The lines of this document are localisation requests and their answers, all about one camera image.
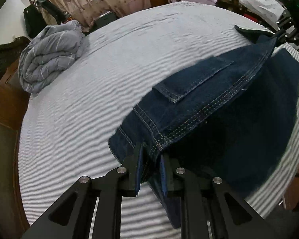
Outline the dark blue denim jeans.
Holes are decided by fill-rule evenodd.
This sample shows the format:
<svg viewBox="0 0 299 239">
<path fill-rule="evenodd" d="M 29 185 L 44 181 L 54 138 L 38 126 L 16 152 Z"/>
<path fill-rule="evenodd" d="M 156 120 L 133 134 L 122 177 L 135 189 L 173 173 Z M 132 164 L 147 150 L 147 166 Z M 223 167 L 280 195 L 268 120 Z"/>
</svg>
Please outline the dark blue denim jeans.
<svg viewBox="0 0 299 239">
<path fill-rule="evenodd" d="M 174 228 L 180 202 L 167 197 L 163 156 L 224 179 L 248 197 L 273 173 L 297 118 L 299 62 L 267 31 L 238 28 L 250 45 L 198 61 L 156 84 L 108 141 L 118 161 L 143 144 L 148 182 Z"/>
</svg>

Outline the white dotted cloth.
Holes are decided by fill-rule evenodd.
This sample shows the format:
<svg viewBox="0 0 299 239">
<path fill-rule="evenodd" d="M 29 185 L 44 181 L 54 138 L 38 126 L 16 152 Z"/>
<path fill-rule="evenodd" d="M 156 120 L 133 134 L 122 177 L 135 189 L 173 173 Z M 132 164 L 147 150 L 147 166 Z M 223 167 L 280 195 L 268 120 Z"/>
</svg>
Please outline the white dotted cloth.
<svg viewBox="0 0 299 239">
<path fill-rule="evenodd" d="M 276 0 L 238 0 L 249 11 L 260 16 L 268 24 L 276 25 L 284 8 Z"/>
</svg>

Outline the grey white striped bed sheet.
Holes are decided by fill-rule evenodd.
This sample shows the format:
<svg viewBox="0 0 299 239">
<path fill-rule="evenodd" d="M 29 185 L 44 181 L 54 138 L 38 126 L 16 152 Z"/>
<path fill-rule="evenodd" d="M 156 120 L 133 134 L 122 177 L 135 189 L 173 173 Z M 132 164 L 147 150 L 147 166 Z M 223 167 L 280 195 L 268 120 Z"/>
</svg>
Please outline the grey white striped bed sheet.
<svg viewBox="0 0 299 239">
<path fill-rule="evenodd" d="M 86 37 L 87 50 L 31 96 L 19 144 L 19 184 L 34 223 L 79 177 L 118 166 L 108 139 L 156 83 L 200 59 L 248 44 L 262 30 L 225 9 L 177 2 L 139 11 Z"/>
</svg>

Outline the grey rolled blanket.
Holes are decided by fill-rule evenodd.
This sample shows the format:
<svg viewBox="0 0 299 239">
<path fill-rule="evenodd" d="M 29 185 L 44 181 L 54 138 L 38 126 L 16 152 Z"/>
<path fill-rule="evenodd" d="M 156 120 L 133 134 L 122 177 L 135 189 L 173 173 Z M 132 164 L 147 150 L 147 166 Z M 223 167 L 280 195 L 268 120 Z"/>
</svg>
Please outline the grey rolled blanket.
<svg viewBox="0 0 299 239">
<path fill-rule="evenodd" d="M 84 51 L 81 24 L 48 25 L 23 49 L 18 77 L 24 91 L 38 94 L 71 67 Z"/>
</svg>

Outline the dark wooden headboard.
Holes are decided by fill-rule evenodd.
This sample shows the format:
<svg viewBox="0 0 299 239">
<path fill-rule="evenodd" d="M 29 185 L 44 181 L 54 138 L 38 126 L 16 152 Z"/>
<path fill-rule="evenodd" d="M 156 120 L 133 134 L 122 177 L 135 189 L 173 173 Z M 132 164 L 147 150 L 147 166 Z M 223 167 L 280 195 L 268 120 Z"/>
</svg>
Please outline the dark wooden headboard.
<svg viewBox="0 0 299 239">
<path fill-rule="evenodd" d="M 8 44 L 0 45 L 0 80 L 7 68 L 21 55 L 22 50 L 30 43 L 27 37 L 21 36 Z"/>
</svg>

